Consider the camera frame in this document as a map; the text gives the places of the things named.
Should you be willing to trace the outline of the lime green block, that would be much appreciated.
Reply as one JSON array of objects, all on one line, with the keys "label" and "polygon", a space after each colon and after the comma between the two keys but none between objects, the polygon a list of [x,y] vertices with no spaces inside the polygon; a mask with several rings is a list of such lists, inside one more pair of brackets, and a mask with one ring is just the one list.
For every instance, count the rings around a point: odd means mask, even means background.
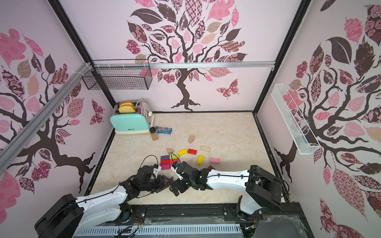
[{"label": "lime green block", "polygon": [[170,155],[170,158],[171,158],[172,160],[175,160],[175,159],[179,159],[179,156],[178,156],[178,154],[171,154],[171,155]]}]

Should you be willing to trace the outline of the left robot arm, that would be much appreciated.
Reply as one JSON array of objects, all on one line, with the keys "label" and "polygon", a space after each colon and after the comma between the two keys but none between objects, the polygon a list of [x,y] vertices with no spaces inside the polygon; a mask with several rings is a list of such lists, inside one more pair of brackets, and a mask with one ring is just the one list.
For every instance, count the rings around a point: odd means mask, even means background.
[{"label": "left robot arm", "polygon": [[142,191],[159,193],[170,178],[159,175],[161,167],[143,166],[118,185],[93,195],[62,196],[35,224],[40,238],[72,238],[80,232],[107,222],[126,222],[132,217],[128,202]]}]

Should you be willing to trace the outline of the purple rectangular block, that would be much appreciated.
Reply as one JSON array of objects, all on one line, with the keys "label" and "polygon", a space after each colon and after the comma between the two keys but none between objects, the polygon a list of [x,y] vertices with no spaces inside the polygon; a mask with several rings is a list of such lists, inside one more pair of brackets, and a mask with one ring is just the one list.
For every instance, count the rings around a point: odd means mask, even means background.
[{"label": "purple rectangular block", "polygon": [[166,160],[170,160],[170,158],[171,158],[170,155],[164,155],[164,156],[160,157],[160,160],[161,161],[166,161]]}]

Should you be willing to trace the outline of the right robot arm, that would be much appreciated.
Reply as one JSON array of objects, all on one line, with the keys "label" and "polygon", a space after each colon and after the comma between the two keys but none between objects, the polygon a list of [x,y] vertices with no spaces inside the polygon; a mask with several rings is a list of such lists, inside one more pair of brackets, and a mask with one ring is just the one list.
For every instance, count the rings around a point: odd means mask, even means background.
[{"label": "right robot arm", "polygon": [[215,169],[198,170],[186,162],[175,162],[171,170],[178,179],[170,185],[170,191],[178,196],[188,188],[195,190],[233,189],[244,194],[238,198],[234,217],[248,220],[261,209],[281,210],[282,181],[265,169],[251,165],[248,170],[225,172]]}]

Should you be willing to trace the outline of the magenta block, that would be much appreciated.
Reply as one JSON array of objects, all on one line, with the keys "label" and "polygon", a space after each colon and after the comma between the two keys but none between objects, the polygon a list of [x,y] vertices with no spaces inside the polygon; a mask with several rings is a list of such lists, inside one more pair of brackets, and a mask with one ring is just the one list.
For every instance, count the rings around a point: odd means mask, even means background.
[{"label": "magenta block", "polygon": [[171,165],[166,164],[166,165],[161,165],[162,170],[169,170],[171,168]]}]

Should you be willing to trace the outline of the natural wood triangle block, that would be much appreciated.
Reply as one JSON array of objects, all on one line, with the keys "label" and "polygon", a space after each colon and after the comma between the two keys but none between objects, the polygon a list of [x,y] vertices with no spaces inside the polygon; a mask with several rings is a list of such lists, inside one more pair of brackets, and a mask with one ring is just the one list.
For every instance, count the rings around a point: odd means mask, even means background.
[{"label": "natural wood triangle block", "polygon": [[170,148],[166,148],[166,151],[167,151],[167,153],[170,155],[170,154],[172,154],[172,153],[174,153],[174,150],[173,149],[170,149]]}]

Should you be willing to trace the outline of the yellow block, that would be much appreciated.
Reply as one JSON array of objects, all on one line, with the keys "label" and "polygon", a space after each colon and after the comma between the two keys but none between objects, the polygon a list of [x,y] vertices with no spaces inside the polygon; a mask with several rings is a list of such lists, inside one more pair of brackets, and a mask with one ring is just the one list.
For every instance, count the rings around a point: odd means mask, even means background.
[{"label": "yellow block", "polygon": [[178,152],[178,156],[181,157],[181,156],[186,155],[187,153],[188,153],[188,150],[187,150],[187,149],[183,149],[183,150],[180,150],[180,151]]},{"label": "yellow block", "polygon": [[202,155],[199,155],[199,157],[198,157],[198,159],[197,159],[196,163],[197,163],[198,165],[202,165],[202,163],[203,163],[203,160],[204,160],[204,156],[202,156]]}]

